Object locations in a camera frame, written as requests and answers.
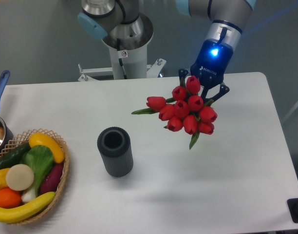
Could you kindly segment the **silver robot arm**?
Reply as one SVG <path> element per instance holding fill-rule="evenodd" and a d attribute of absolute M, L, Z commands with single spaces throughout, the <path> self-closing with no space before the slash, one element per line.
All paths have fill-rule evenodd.
<path fill-rule="evenodd" d="M 200 52 L 189 70 L 179 77 L 199 79 L 201 97 L 219 86 L 211 98 L 217 101 L 228 93 L 224 73 L 255 8 L 254 0 L 178 0 L 177 10 L 189 17 L 208 17 L 212 24 Z M 82 29 L 108 47 L 114 79 L 147 78 L 147 45 L 153 37 L 151 20 L 139 11 L 137 0 L 84 0 L 77 20 Z"/>

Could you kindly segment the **blue Robotiq gripper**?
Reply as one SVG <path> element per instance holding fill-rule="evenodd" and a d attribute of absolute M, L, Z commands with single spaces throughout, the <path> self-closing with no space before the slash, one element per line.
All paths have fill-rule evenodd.
<path fill-rule="evenodd" d="M 203 85 L 203 101 L 217 101 L 230 88 L 223 82 L 225 70 L 242 35 L 242 30 L 229 22 L 214 22 L 202 44 L 196 61 L 190 67 L 191 75 Z M 187 69 L 179 69 L 179 81 L 185 80 Z"/>

